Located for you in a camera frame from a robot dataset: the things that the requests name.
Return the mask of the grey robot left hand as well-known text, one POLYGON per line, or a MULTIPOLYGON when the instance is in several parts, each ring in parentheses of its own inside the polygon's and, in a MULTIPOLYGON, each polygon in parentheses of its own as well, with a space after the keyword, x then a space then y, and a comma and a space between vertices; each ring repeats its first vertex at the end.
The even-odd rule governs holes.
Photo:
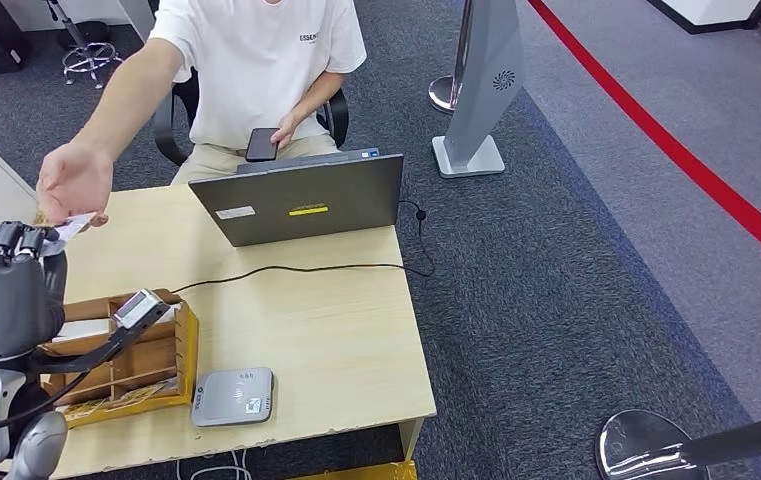
POLYGON ((32 353, 61 330, 67 258, 45 253, 59 238, 51 227, 0 224, 0 362, 32 353))

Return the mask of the person's right hand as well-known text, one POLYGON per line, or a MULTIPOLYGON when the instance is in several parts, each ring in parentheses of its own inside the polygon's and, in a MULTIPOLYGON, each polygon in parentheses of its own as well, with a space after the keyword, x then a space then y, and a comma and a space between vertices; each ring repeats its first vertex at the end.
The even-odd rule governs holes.
POLYGON ((36 186, 39 212, 51 224, 82 214, 92 214, 91 226, 106 224, 116 159, 105 148, 80 140, 48 153, 36 186))

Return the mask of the person's left hand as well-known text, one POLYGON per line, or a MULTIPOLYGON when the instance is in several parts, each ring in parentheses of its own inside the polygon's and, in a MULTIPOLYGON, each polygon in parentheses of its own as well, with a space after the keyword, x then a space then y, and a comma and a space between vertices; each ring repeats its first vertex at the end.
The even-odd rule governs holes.
POLYGON ((272 134, 270 142, 278 149, 284 148, 292 139, 296 127, 300 124, 300 117, 291 111, 280 121, 279 127, 272 134))

